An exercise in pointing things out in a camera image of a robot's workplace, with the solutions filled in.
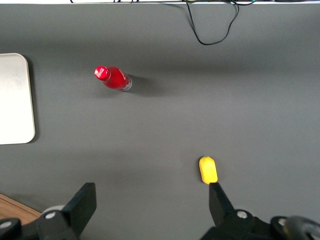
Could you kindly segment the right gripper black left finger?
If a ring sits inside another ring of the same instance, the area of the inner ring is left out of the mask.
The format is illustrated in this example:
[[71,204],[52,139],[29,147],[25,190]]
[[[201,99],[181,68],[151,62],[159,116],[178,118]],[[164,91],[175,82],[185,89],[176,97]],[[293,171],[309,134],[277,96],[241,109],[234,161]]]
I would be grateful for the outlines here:
[[96,185],[85,183],[63,207],[54,206],[22,225],[16,217],[0,221],[2,240],[79,240],[97,208]]

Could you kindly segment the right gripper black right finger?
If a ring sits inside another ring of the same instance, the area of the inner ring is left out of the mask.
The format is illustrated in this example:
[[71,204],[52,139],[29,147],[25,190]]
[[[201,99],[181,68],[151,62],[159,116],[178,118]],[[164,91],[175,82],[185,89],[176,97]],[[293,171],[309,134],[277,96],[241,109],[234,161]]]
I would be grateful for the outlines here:
[[320,224],[302,216],[274,216],[269,223],[235,209],[219,183],[209,184],[209,211],[214,222],[202,240],[318,240]]

